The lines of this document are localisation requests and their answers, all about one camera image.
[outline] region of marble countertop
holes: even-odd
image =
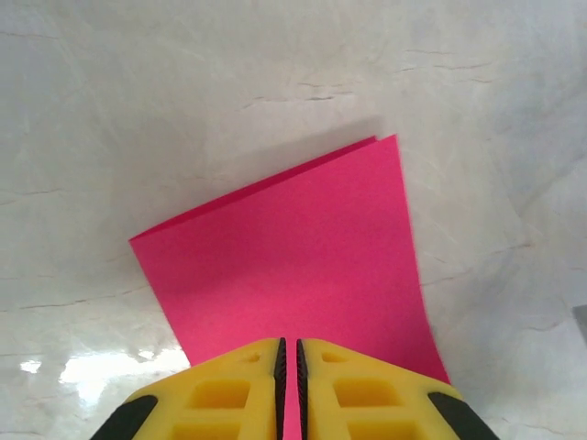
[[[188,366],[129,237],[373,133],[454,384],[502,440],[587,438],[582,0],[5,0],[0,55],[0,440]]]

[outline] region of black rubber pad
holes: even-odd
[[[481,417],[464,401],[442,392],[431,392],[428,398],[460,440],[499,440]]]
[[[308,365],[305,362],[304,343],[297,340],[297,392],[300,399],[302,440],[308,438]]]
[[[123,403],[100,426],[91,440],[131,440],[156,404],[155,396],[143,396]]]
[[[275,379],[275,423],[277,427],[276,440],[283,439],[283,419],[285,417],[285,380],[287,378],[287,356],[285,354],[285,338],[279,340],[275,367],[273,369]]]

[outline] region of pink cardstock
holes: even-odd
[[[193,365],[286,337],[285,440],[300,438],[297,338],[449,381],[420,292],[396,137],[254,183],[130,244]]]

